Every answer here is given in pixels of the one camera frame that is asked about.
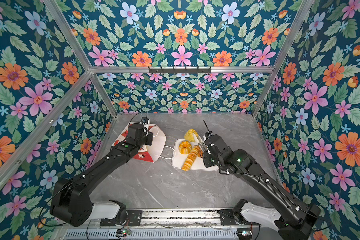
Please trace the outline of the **round orange bun fake bread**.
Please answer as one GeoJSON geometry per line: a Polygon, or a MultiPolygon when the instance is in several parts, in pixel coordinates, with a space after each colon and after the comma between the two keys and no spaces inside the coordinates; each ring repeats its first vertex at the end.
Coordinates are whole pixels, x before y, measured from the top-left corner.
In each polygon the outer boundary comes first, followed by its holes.
{"type": "Polygon", "coordinates": [[[182,155],[188,155],[192,148],[192,144],[189,141],[184,140],[180,142],[178,150],[182,155]]]}

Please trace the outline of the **long twisted fake bread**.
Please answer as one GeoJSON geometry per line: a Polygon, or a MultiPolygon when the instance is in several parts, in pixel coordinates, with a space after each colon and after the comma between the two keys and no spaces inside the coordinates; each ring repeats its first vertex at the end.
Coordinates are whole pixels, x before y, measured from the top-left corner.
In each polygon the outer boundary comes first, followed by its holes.
{"type": "Polygon", "coordinates": [[[184,164],[182,165],[181,169],[183,171],[189,171],[194,164],[196,158],[200,155],[201,148],[199,145],[195,145],[191,152],[188,154],[184,164]]]}

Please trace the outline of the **metal tongs white tips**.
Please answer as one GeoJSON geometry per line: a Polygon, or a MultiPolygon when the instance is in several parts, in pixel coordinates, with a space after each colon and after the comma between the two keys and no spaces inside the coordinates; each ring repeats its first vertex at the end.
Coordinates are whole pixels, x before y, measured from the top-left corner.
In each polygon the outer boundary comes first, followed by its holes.
{"type": "Polygon", "coordinates": [[[203,153],[207,152],[208,154],[210,153],[207,146],[205,145],[205,141],[207,140],[207,138],[205,136],[199,136],[199,135],[195,135],[193,134],[193,137],[196,141],[196,143],[199,145],[199,147],[201,148],[201,151],[203,153]]]}

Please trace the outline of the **white red paper bag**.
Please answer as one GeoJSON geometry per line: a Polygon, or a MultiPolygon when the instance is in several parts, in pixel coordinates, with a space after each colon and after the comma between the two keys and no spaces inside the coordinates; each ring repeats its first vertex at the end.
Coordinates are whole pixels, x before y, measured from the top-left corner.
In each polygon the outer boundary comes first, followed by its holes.
{"type": "Polygon", "coordinates": [[[175,150],[166,146],[167,137],[158,125],[149,124],[149,132],[153,133],[153,142],[150,146],[144,145],[138,152],[134,159],[155,163],[159,158],[172,160],[176,156],[175,150]],[[163,151],[165,148],[172,150],[171,157],[165,157],[163,151]]]}

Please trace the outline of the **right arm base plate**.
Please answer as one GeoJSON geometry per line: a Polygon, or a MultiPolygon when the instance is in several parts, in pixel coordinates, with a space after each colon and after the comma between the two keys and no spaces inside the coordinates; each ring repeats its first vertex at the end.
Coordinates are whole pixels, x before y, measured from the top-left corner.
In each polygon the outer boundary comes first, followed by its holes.
{"type": "Polygon", "coordinates": [[[233,210],[231,209],[220,209],[217,210],[217,213],[220,215],[220,222],[222,226],[239,226],[241,225],[238,223],[234,218],[233,210]]]}

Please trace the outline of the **yellow fake bread piece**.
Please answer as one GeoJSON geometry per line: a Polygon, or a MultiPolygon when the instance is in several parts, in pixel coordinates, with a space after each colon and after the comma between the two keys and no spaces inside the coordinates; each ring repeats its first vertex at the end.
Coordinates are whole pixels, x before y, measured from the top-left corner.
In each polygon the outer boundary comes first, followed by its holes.
{"type": "Polygon", "coordinates": [[[184,135],[184,139],[186,141],[189,141],[191,143],[196,143],[199,140],[199,134],[197,133],[196,130],[194,129],[189,129],[185,135],[184,135]]]}

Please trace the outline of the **brown croissant fake bread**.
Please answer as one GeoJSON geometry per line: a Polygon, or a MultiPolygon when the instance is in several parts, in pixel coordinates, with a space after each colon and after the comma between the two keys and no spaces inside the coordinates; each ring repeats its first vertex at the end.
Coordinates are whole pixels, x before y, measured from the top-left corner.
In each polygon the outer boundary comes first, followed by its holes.
{"type": "Polygon", "coordinates": [[[203,150],[202,149],[199,150],[198,157],[201,159],[203,158],[203,150]]]}

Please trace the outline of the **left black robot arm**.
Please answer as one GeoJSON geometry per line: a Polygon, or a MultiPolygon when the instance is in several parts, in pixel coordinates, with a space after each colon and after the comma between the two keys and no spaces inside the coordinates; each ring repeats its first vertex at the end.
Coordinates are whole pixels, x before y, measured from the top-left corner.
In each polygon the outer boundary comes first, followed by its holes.
{"type": "Polygon", "coordinates": [[[59,179],[51,198],[50,214],[73,227],[79,227],[87,220],[108,219],[115,225],[127,220],[126,206],[121,202],[92,203],[93,190],[114,170],[134,158],[144,146],[153,142],[153,133],[148,124],[129,125],[127,137],[111,147],[101,160],[84,173],[71,179],[59,179]]]}

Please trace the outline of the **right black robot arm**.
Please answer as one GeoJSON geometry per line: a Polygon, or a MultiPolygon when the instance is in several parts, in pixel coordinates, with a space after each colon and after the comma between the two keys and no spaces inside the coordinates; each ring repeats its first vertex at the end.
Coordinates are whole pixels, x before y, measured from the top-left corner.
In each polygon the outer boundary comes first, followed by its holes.
{"type": "Polygon", "coordinates": [[[218,166],[221,175],[233,175],[250,185],[272,206],[257,206],[241,199],[233,208],[239,225],[257,223],[278,232],[284,240],[307,240],[319,218],[320,208],[305,204],[272,179],[245,150],[232,149],[219,136],[208,131],[202,141],[205,167],[218,166]]]}

